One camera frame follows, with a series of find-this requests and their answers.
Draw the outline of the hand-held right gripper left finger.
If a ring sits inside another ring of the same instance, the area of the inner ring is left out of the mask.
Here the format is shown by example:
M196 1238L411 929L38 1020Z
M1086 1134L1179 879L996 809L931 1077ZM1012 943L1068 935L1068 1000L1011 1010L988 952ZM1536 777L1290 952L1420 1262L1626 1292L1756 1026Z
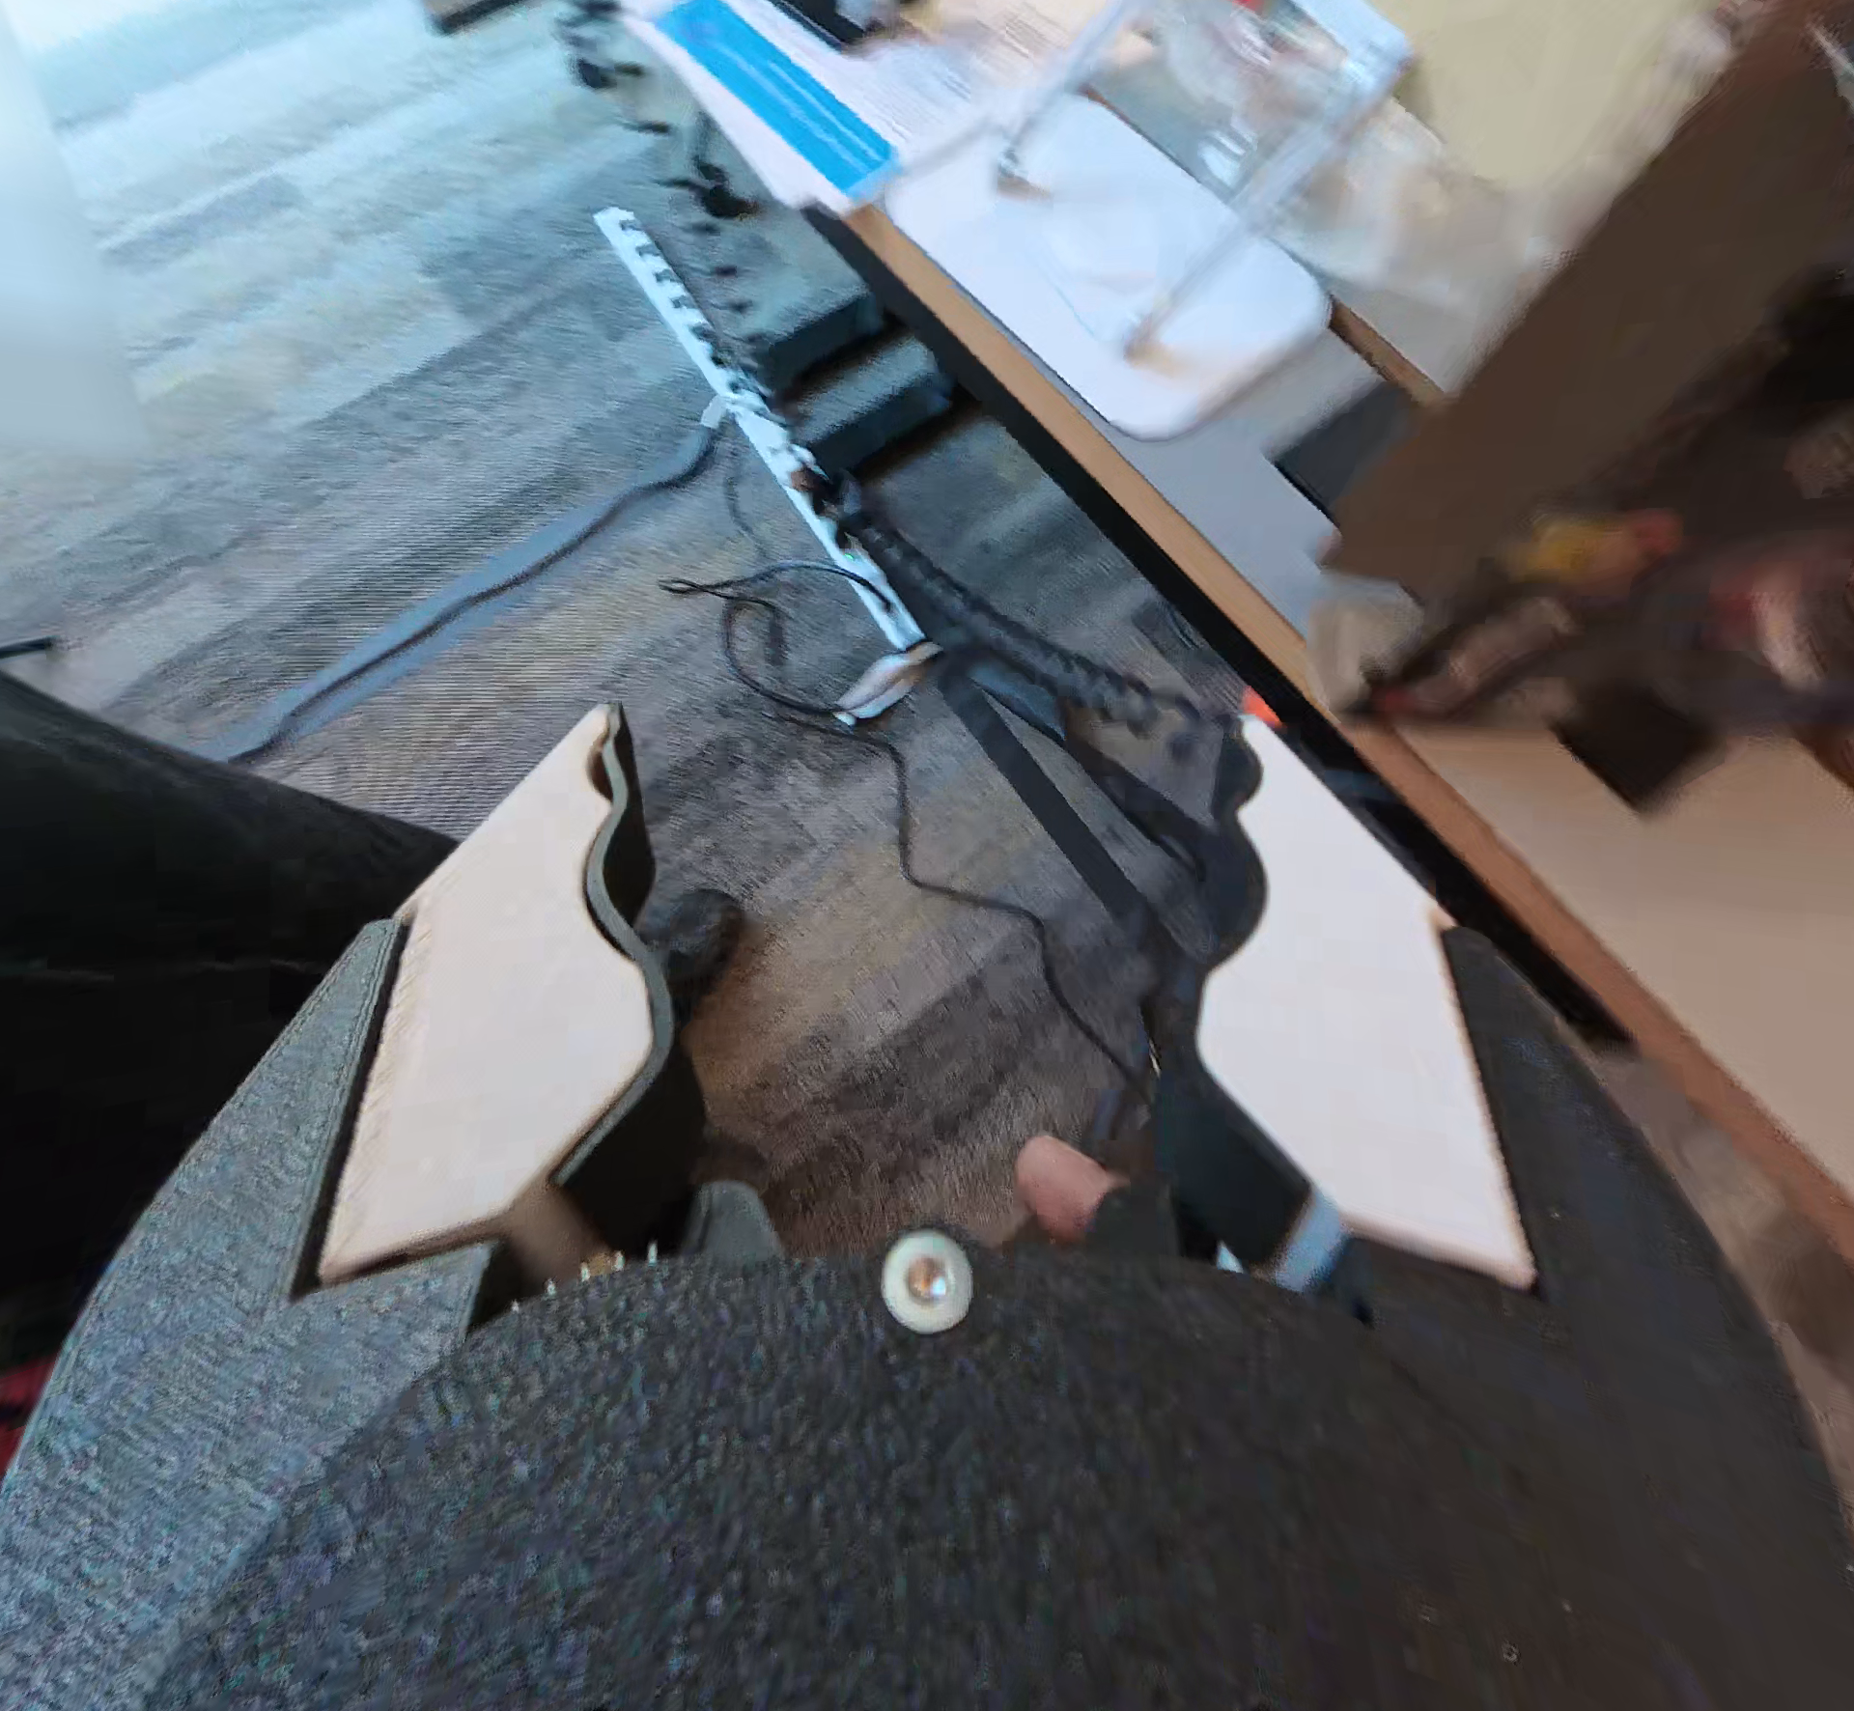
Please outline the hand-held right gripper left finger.
M538 1289L661 1239L704 1089L636 929L655 879L631 727L598 705L393 920L320 1282L499 1244Z

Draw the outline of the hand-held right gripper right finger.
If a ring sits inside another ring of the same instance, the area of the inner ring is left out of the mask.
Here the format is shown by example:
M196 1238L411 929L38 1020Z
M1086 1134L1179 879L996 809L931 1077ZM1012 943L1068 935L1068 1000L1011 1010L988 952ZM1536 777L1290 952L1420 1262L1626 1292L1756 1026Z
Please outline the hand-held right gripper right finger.
M1187 1251L1311 1292L1381 1244L1531 1289L1449 914L1261 722L1223 741L1189 838L1208 941L1146 1004Z

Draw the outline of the light top office desk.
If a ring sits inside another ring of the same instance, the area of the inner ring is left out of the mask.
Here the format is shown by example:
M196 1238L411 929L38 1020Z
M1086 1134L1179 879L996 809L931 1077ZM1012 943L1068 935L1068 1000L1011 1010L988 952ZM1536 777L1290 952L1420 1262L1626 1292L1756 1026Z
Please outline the light top office desk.
M1032 12L1024 84L983 129L1004 136L1046 69L1109 0L981 0ZM1540 268L1503 268L1452 233L1416 270L1459 296L1393 294L1382 275L1317 270L1329 329L1271 378L1170 440L1127 438L1002 332L884 211L819 216L876 290L901 298L954 368L1081 500L1100 498L1211 613L1288 677L1528 937L1619 1020L1850 1259L1851 809L1850 733L1749 736L1670 799L1632 809L1544 729L1385 729L1341 711L1359 661L1416 618L1393 587L1327 568L1354 480L1480 368L1521 309L1715 84L1774 0L1718 0L1706 64L1674 116L1570 204Z

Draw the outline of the person's left hand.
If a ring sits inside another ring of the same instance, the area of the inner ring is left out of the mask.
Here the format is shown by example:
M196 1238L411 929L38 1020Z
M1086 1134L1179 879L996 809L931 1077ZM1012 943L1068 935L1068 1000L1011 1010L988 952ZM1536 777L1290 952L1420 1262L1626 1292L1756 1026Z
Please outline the person's left hand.
M1081 1244L1102 1206L1127 1187L1126 1175L1056 1134L1034 1134L1020 1147L1012 1179L1024 1232L1056 1244Z

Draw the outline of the person's black shoe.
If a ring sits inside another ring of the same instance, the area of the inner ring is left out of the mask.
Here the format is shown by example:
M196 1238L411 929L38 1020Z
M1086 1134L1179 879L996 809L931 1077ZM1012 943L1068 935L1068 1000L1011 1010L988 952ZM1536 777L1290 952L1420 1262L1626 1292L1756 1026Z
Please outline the person's black shoe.
M704 886L648 907L637 932L659 962L672 1004L697 1009L726 976L745 923L736 897Z

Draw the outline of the long white power strip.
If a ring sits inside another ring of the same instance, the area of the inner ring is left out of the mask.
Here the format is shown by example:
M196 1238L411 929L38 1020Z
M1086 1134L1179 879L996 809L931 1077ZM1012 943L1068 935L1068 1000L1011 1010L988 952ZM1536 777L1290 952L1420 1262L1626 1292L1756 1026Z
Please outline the long white power strip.
M838 528L819 512L812 495L802 491L802 475L815 474L808 451L794 440L789 426L764 397L758 380L726 355L707 311L689 294L679 271L671 264L671 257L651 239L641 219L627 208L601 208L593 216L593 225L645 294L651 309L659 311L661 322L682 344L689 364L707 382L712 405L724 409L755 460L785 495L800 523L819 541L822 560L862 597L866 613L894 652L907 652L922 645L925 632L922 632L914 615L901 603L894 584L862 552L839 541Z

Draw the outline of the white board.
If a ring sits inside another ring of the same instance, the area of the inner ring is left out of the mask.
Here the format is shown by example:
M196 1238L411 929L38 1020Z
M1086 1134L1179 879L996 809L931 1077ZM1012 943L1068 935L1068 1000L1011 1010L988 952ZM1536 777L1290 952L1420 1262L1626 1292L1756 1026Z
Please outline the white board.
M884 211L961 294L1111 429L1170 440L1329 329L1315 275L1234 236L1228 206L1100 100L1032 136L1024 191L983 129L902 177Z

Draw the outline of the brown cabinet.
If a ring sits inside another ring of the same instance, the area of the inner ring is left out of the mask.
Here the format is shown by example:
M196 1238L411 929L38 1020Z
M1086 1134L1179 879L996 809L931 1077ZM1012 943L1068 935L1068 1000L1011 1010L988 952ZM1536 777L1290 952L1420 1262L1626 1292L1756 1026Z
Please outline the brown cabinet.
M1636 812L1850 733L1851 0L1774 0L1472 378L1341 502L1411 597L1344 712L1544 729Z

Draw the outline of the blue printed sheet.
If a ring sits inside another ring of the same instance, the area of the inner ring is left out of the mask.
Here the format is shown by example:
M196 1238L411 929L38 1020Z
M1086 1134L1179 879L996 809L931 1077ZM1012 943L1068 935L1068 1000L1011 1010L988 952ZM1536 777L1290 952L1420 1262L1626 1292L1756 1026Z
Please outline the blue printed sheet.
M849 216L996 119L1012 84L973 44L902 29L834 49L771 0L617 0L764 188Z

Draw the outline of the clear acrylic stand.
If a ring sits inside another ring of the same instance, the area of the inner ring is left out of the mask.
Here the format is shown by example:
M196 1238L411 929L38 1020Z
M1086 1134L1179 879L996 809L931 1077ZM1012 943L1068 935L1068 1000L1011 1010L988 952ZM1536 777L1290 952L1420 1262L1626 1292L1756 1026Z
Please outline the clear acrylic stand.
M1068 103L1146 75L1135 125L1216 199L1215 228L1114 322L1139 355L1249 245L1265 242L1354 143L1411 66L1407 36L1367 0L1109 0L1050 64L999 143L993 181L1032 193L1032 152Z

